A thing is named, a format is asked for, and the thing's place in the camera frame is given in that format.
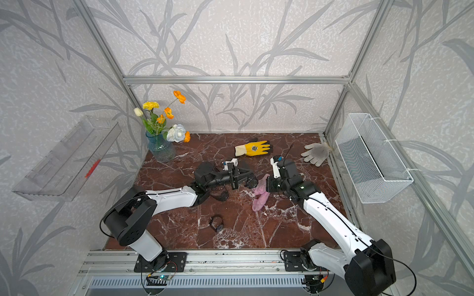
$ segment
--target yellow glove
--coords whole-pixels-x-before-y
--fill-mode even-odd
[[[236,156],[244,154],[248,156],[268,154],[267,150],[270,150],[271,146],[269,144],[264,145],[266,142],[267,141],[250,142],[245,145],[236,146]]]

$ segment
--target marble tabletop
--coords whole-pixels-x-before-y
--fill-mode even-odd
[[[241,156],[260,179],[272,172],[270,156],[285,155],[295,161],[305,180],[311,180],[326,194],[330,202],[344,215],[336,184],[328,163],[320,167],[305,163],[300,154],[304,145],[319,143],[318,134],[195,134],[189,143],[176,144],[176,157],[167,163],[157,162],[150,152],[138,173],[136,184],[144,189],[164,190],[187,185],[194,180],[193,172],[203,161],[219,165],[234,157],[234,146],[249,139],[268,140],[273,152],[265,156]],[[147,229],[165,249],[233,249],[233,248],[299,248],[312,239],[329,247],[337,244],[313,217],[283,195],[271,194],[261,211],[252,210],[252,190],[240,186],[229,198],[219,202],[209,197],[196,207],[177,208],[152,217]],[[220,215],[224,228],[216,233],[210,218]],[[115,239],[106,249],[122,250]]]

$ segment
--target aluminum frame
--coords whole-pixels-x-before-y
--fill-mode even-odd
[[[375,13],[375,16],[374,16],[374,20],[372,21],[369,31],[367,32],[367,35],[365,36],[365,39],[362,42],[362,46],[359,50],[359,53],[357,54],[357,57],[355,58],[354,65],[352,66],[352,69],[348,74],[349,82],[353,82],[354,79],[356,78],[356,75],[363,64],[365,57],[367,56],[368,52],[372,48],[372,45],[374,44],[374,40],[377,37],[380,29],[382,28],[383,22],[387,18],[387,15],[390,11],[390,7],[393,4],[393,1],[394,0],[381,0],[380,1],[379,7],[377,8],[377,12]],[[331,117],[329,118],[328,124],[326,125],[326,129],[324,130],[324,133],[327,134],[329,130],[331,129],[332,125],[334,124],[336,115],[339,113],[339,110],[342,108],[342,105],[344,104],[346,100],[347,93],[348,93],[347,85],[344,85],[344,89],[341,92],[339,99],[337,100],[337,104],[334,107]]]
[[[287,272],[281,249],[168,250],[187,252],[184,273],[193,275],[314,274]],[[134,250],[90,251],[78,276],[130,275],[138,255]]]
[[[126,84],[347,84],[348,76],[125,76]]]
[[[123,73],[119,67],[119,63],[114,58],[112,50],[107,45],[107,41],[102,35],[99,26],[95,22],[94,17],[92,16],[91,11],[89,10],[87,4],[84,0],[73,0],[74,6],[77,11],[77,15],[82,19],[86,27],[88,28],[90,34],[94,38],[97,46],[104,55],[104,58],[107,60],[112,72],[117,78],[118,83],[123,88],[123,91],[128,97],[128,100],[132,103],[134,107],[141,108],[141,104],[138,102],[138,99],[135,97],[135,94],[132,92],[130,87],[123,81]]]
[[[323,133],[319,134],[319,138],[321,139],[321,143],[328,142],[328,140],[326,139]],[[339,196],[341,197],[342,206],[344,207],[344,210],[346,211],[347,219],[352,224],[354,224],[357,228],[363,230],[363,228],[359,224],[359,220],[357,219],[356,213],[354,212],[352,201],[347,193],[346,187],[344,186],[344,182],[341,179],[341,173],[339,172],[339,167],[337,166],[336,159],[334,157],[333,152],[329,153],[327,161],[328,161],[329,168],[331,169],[332,176],[334,177],[337,190],[339,191]]]
[[[363,112],[369,113],[372,117],[378,117],[378,125],[388,139],[396,139],[388,126],[380,119],[377,111],[367,100],[365,94],[355,83],[348,83],[347,89],[354,97]],[[392,146],[400,156],[402,162],[407,168],[416,168],[416,164],[411,160],[398,141],[392,141]],[[422,175],[421,171],[412,170],[413,177],[412,188],[415,190],[426,211],[429,213],[439,230],[444,234],[446,241],[453,249],[456,256],[461,261],[467,273],[474,280],[474,246],[461,230],[459,224],[451,216],[439,197],[433,191],[431,186]]]

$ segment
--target transparent acrylic shelf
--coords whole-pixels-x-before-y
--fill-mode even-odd
[[[72,201],[121,131],[117,121],[84,117],[13,192],[29,200]]]
[[[336,137],[363,204],[384,203],[413,182],[390,141],[368,113],[350,113]]]

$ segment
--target white wire basket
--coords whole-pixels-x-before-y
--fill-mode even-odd
[[[368,113],[350,113],[336,145],[363,204],[387,202],[413,182],[407,167]]]

